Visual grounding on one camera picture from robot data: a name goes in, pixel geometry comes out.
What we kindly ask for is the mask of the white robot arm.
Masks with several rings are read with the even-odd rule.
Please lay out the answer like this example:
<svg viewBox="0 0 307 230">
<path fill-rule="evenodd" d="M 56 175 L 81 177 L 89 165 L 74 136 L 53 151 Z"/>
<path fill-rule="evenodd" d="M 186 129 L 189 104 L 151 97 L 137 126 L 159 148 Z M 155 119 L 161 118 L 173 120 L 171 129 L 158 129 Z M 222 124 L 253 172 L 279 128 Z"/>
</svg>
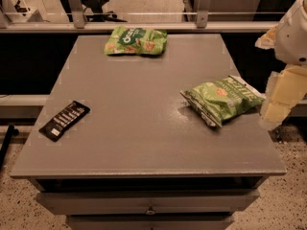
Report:
<svg viewBox="0 0 307 230">
<path fill-rule="evenodd" d="M 307 94 L 307 10 L 306 0 L 296 0 L 277 25 L 259 37 L 255 46 L 274 49 L 286 67 L 268 78 L 260 110 L 260 126 L 274 130 Z"/>
</svg>

